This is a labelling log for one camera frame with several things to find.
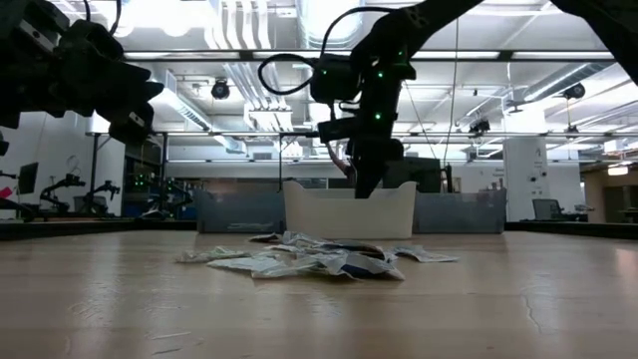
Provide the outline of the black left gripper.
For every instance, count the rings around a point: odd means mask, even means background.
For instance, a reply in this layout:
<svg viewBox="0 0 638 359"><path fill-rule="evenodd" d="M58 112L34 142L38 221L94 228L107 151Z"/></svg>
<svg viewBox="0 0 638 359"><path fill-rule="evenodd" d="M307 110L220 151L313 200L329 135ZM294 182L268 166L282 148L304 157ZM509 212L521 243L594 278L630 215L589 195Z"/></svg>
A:
<svg viewBox="0 0 638 359"><path fill-rule="evenodd" d="M76 22L54 49L57 94L83 116L110 123L109 135L127 145L142 144L152 132L150 100L163 84L148 69L127 63L121 44L102 25Z"/></svg>

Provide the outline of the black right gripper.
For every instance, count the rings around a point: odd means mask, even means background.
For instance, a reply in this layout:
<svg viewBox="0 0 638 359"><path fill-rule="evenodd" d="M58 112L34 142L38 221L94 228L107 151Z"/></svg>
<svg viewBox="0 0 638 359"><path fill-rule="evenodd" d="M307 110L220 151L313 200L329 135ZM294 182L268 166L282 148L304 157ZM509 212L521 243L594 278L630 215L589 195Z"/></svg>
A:
<svg viewBox="0 0 638 359"><path fill-rule="evenodd" d="M346 153L353 159L355 198L368 198L382 181L388 166L383 160L401 160L404 148L393 139L393 126L398 118L401 80L369 79L363 84L356 114L350 118L331 120L318 125L322 143L348 140ZM365 162L371 164L371 184Z"/></svg>

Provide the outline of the long light strip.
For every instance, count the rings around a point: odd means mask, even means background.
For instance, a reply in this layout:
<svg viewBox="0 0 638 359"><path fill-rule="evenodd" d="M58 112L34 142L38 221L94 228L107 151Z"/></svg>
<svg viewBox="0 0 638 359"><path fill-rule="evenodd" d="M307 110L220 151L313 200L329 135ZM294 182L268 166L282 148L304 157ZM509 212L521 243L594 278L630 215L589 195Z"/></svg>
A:
<svg viewBox="0 0 638 359"><path fill-rule="evenodd" d="M499 52L495 51L419 51L413 58L417 60L492 60L498 56Z"/></svg>
<svg viewBox="0 0 638 359"><path fill-rule="evenodd" d="M232 51L131 51L126 52L125 56L131 60L187 60L193 61L198 59L210 60L236 60L240 58L238 52Z"/></svg>
<svg viewBox="0 0 638 359"><path fill-rule="evenodd" d="M567 60L613 60L614 57L607 51L516 51L512 54L516 60L539 61L567 61Z"/></svg>

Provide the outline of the white plastic bin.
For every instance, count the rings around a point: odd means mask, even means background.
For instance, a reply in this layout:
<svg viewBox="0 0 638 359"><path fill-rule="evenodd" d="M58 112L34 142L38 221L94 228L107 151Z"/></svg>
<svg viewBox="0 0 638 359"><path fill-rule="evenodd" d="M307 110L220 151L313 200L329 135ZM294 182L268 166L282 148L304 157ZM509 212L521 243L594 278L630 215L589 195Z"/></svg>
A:
<svg viewBox="0 0 638 359"><path fill-rule="evenodd" d="M349 188L305 188L283 184L286 226L325 239L408 239L413 234L416 184L376 188L356 198Z"/></svg>

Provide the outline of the grey plastic bin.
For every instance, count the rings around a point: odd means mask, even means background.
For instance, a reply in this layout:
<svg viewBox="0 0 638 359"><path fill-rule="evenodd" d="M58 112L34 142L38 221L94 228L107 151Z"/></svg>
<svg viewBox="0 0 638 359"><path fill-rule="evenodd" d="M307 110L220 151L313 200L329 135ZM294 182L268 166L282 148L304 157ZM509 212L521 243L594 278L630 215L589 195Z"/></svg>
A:
<svg viewBox="0 0 638 359"><path fill-rule="evenodd" d="M505 189L416 196L415 234L500 234L505 222Z"/></svg>
<svg viewBox="0 0 638 359"><path fill-rule="evenodd" d="M194 206L200 233L280 233L285 230L281 192L212 193L198 189Z"/></svg>

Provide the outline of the black rig crossbeam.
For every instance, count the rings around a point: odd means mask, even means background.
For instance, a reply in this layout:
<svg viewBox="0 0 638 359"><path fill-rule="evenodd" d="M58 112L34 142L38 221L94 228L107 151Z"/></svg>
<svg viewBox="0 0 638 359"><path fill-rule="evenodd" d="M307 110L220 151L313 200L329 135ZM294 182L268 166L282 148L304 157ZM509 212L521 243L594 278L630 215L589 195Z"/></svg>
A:
<svg viewBox="0 0 638 359"><path fill-rule="evenodd" d="M233 50L170 50L170 51L232 51L232 52L238 52L240 55L239 59L236 60L220 60L220 59L210 59L210 60L203 60L203 59L198 59L198 60L193 60L193 61L187 61L187 60L167 60L167 61L159 61L159 60L131 60L128 59L126 56L126 58L128 60L131 61L137 61L137 62L198 62L198 61L202 61L202 62L213 62L213 61L220 61L220 62L230 62L230 61L244 61L244 62L249 62L249 61L260 61L260 60L264 60L266 58L269 58L271 56L274 55L278 55L278 54L284 54L284 51L277 51L277 50L238 50L238 51L233 51ZM609 62L609 61L613 61L613 60L595 60L595 59L586 59L586 60L567 60L567 61L557 61L557 60L549 60L549 61L539 61L539 60L516 60L512 58L512 54L516 51L521 51L521 50L501 50L501 51L495 51L495 52L499 52L499 56L496 59L492 59L492 60L459 60L459 61L465 61L465 62L517 62L517 61L522 61L522 62ZM453 61L451 59L436 59L436 60L417 60L414 59L412 57L412 59L414 61L420 61L420 62L445 62L445 61Z"/></svg>

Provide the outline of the green white packet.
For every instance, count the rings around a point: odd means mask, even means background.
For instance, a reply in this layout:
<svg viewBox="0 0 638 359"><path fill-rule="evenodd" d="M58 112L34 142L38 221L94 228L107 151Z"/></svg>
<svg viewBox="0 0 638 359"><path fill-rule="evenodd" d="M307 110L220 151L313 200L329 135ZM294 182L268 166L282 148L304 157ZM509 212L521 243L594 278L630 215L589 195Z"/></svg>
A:
<svg viewBox="0 0 638 359"><path fill-rule="evenodd" d="M273 268L282 267L285 263L268 256L255 256L216 259L208 262L206 265L211 268L263 272Z"/></svg>
<svg viewBox="0 0 638 359"><path fill-rule="evenodd" d="M174 261L181 264L200 264L221 259L243 258L250 256L251 254L247 251L233 250L223 246L217 246L210 251L184 251L182 254L177 256Z"/></svg>
<svg viewBox="0 0 638 359"><path fill-rule="evenodd" d="M317 264L286 265L285 263L279 263L273 266L254 269L251 271L251 277L253 279L276 279L305 275L317 269Z"/></svg>

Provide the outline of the small black monitor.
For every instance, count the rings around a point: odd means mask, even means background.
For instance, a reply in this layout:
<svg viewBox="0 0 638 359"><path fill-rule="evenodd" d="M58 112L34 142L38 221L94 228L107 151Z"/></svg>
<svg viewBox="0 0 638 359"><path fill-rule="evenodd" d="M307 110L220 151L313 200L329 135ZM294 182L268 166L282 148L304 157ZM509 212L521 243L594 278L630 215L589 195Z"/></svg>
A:
<svg viewBox="0 0 638 359"><path fill-rule="evenodd" d="M38 168L38 163L31 163L20 167L18 175L18 191L20 194L29 194L34 192Z"/></svg>

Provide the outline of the dark mesh office chair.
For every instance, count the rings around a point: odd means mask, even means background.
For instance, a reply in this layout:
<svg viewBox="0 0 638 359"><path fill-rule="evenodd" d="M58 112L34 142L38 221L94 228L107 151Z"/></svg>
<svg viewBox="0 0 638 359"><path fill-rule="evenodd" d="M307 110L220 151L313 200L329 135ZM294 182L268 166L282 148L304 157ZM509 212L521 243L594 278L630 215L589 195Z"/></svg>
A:
<svg viewBox="0 0 638 359"><path fill-rule="evenodd" d="M557 199L535 198L532 201L534 218L536 220L563 220L562 208Z"/></svg>

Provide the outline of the silver ventilation duct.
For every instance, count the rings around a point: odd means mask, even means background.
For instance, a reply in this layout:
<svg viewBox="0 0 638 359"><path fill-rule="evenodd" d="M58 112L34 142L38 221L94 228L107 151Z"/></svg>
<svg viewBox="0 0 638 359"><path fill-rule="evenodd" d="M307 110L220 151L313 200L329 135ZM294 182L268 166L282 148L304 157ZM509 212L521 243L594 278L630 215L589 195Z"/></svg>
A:
<svg viewBox="0 0 638 359"><path fill-rule="evenodd" d="M310 96L317 103L334 104L352 100L356 76L351 69L350 52L362 30L362 12L344 13L365 5L366 0L296 0L298 22L304 49L318 51L304 55L311 64Z"/></svg>

